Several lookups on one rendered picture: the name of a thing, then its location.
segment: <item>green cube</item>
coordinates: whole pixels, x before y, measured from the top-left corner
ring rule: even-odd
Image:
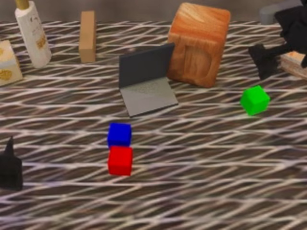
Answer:
[[[259,85],[244,90],[240,99],[241,106],[249,116],[266,111],[269,102],[270,97]]]

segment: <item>black laptop lid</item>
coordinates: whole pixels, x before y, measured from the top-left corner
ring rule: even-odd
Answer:
[[[166,77],[175,44],[119,56],[119,87]]]

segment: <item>blue cube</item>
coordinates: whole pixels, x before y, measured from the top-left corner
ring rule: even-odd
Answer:
[[[132,130],[130,124],[111,123],[107,135],[107,144],[109,148],[115,146],[127,146],[131,144]]]

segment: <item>patterned tablecloth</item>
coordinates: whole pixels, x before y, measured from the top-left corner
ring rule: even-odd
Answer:
[[[169,23],[97,27],[97,62],[81,65],[79,23],[44,24],[53,59],[33,69],[15,23],[0,23],[25,79],[0,88],[0,143],[14,135],[24,190],[0,191],[0,230],[307,229],[307,81],[266,81],[247,53],[282,43],[278,25],[233,22],[214,88],[171,81],[180,106],[130,119],[118,55],[166,42]],[[248,117],[260,84],[267,112]],[[107,172],[109,122],[133,127],[131,177]]]

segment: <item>gold bottle cap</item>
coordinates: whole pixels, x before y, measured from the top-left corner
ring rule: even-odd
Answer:
[[[20,10],[26,10],[29,8],[29,0],[15,0],[17,8]]]

